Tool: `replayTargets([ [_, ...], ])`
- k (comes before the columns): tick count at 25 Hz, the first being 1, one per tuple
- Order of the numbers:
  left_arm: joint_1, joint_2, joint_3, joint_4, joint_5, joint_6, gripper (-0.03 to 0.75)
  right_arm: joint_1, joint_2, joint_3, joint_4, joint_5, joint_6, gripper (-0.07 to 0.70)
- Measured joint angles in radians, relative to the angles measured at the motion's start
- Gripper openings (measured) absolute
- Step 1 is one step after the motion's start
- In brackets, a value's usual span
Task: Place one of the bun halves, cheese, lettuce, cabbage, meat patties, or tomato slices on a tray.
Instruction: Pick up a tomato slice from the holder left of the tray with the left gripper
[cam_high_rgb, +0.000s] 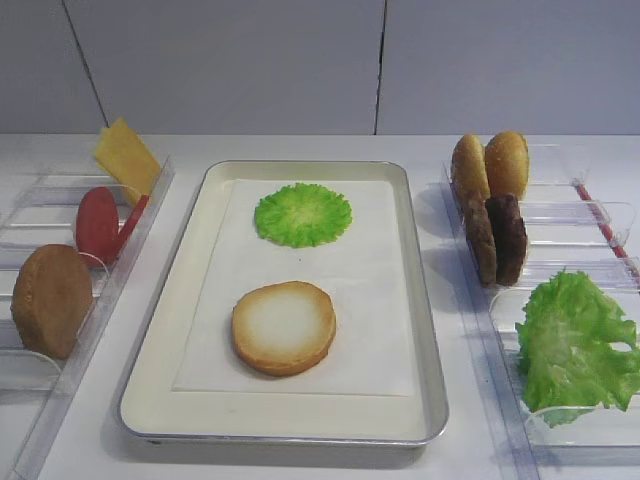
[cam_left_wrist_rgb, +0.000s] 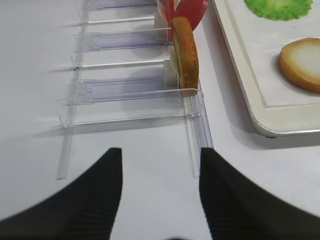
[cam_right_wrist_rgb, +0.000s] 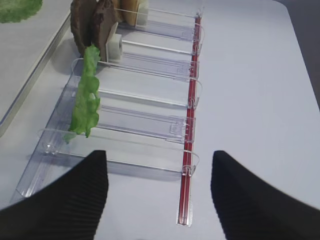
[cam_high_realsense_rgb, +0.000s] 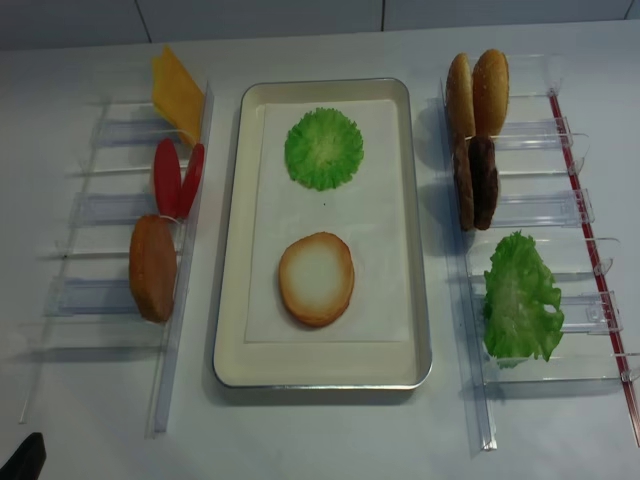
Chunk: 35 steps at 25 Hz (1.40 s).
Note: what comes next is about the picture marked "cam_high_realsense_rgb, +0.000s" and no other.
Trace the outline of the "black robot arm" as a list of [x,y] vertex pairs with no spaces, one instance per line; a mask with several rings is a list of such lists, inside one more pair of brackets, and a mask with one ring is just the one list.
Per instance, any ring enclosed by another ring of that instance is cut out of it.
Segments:
[[1,480],[37,480],[47,454],[41,432],[31,433],[0,469]]

